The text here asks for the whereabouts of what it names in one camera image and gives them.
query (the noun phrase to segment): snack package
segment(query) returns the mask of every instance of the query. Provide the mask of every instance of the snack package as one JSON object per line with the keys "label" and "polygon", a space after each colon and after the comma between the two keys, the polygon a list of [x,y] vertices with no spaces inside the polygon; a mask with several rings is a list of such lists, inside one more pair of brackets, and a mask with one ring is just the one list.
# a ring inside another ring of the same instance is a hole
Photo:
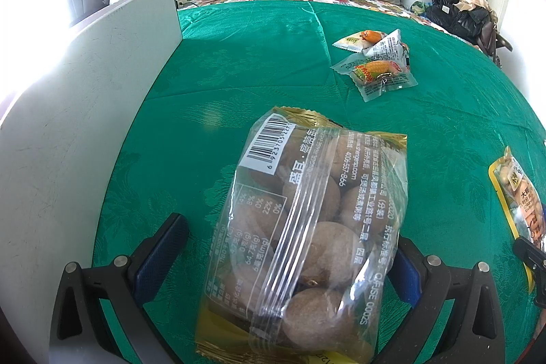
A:
{"label": "snack package", "polygon": [[343,50],[349,50],[350,52],[361,52],[367,48],[374,46],[381,39],[387,36],[382,31],[364,30],[359,31],[350,36],[340,39],[334,42],[334,47],[342,48]]}
{"label": "snack package", "polygon": [[[546,251],[546,224],[541,200],[529,177],[512,156],[510,147],[506,147],[503,157],[491,164],[489,178],[501,201],[514,239],[523,236],[540,250]],[[534,285],[533,277],[531,271],[524,267],[530,293]]]}
{"label": "snack package", "polygon": [[352,54],[332,68],[348,74],[368,102],[384,91],[413,87],[417,81],[410,73],[409,52],[400,40],[400,30],[394,30],[373,47]]}
{"label": "snack package", "polygon": [[300,109],[267,113],[212,239],[198,353],[368,363],[406,204],[405,135],[359,133]]}

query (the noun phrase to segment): green cloth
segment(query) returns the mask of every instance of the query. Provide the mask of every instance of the green cloth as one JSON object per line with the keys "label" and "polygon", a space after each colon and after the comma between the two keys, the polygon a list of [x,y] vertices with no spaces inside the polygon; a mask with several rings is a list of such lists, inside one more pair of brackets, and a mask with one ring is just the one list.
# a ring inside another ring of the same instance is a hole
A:
{"label": "green cloth", "polygon": [[[189,220],[191,239],[157,298],[151,319],[186,364],[212,231],[250,126],[275,105],[318,111],[345,127],[408,135],[409,204],[402,235],[425,255],[471,268],[486,261],[504,317],[507,362],[532,335],[537,310],[488,167],[504,147],[539,192],[546,190],[546,132],[510,80],[466,43],[386,14],[303,1],[213,5],[178,13],[184,40],[142,104],[114,167],[100,215],[93,265],[127,254],[170,212]],[[369,103],[330,66],[348,52],[332,43],[357,31],[400,28],[419,85]],[[446,303],[420,362],[432,354]],[[137,362],[127,341],[125,356]],[[408,311],[386,285],[383,347]]]}

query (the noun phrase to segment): silver screw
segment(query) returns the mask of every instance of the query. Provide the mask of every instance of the silver screw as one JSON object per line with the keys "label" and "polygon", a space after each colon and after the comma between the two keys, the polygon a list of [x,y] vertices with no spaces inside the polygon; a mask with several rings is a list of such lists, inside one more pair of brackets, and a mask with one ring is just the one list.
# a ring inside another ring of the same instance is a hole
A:
{"label": "silver screw", "polygon": [[116,267],[123,267],[125,264],[129,262],[129,258],[127,258],[125,255],[119,255],[114,259],[114,265]]}
{"label": "silver screw", "polygon": [[68,264],[66,264],[64,270],[67,272],[67,273],[72,273],[74,270],[76,270],[76,263],[75,262],[69,262]]}
{"label": "silver screw", "polygon": [[442,263],[442,260],[438,258],[436,255],[430,255],[427,258],[427,262],[433,267],[438,267]]}
{"label": "silver screw", "polygon": [[489,264],[487,262],[480,261],[478,263],[478,269],[481,272],[487,273],[489,271]]}

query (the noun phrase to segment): bed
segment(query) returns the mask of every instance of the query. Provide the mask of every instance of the bed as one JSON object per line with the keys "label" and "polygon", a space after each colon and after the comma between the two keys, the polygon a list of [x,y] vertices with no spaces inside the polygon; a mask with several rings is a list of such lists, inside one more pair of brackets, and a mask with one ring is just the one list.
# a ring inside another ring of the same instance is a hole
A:
{"label": "bed", "polygon": [[[251,124],[272,106],[316,110],[354,130],[408,134],[409,205],[402,235],[449,265],[491,266],[506,358],[513,362],[532,335],[537,311],[512,254],[512,234],[488,166],[510,145],[537,189],[546,189],[546,179],[536,174],[544,164],[544,128],[510,80],[467,43],[400,8],[327,1],[222,1],[178,12],[184,40],[121,149],[93,265],[132,251],[170,212],[184,214],[192,237],[146,309],[185,363],[208,362],[195,354],[194,326],[212,231],[242,144]],[[364,29],[396,28],[411,50],[419,85],[364,103],[352,81],[330,69],[348,55],[331,44]],[[105,310],[125,357],[138,362],[111,308]],[[379,348],[408,310],[388,284]],[[449,310],[446,302],[444,321]],[[435,327],[419,362],[431,355],[442,329]]]}

